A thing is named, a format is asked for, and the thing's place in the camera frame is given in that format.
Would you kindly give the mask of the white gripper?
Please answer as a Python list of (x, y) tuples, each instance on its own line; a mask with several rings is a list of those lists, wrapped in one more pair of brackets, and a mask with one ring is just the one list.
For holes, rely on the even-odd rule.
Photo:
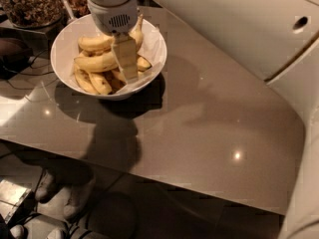
[(87, 0), (92, 18), (105, 34), (115, 36), (112, 53), (127, 84), (138, 79), (136, 41), (129, 33), (138, 21), (137, 0)]

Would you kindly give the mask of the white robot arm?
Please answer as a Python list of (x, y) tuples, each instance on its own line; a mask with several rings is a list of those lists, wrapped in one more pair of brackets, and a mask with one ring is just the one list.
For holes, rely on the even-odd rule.
[[(306, 139), (278, 239), (319, 239), (318, 0), (154, 0), (296, 110)], [(129, 0), (88, 0), (101, 29)]]

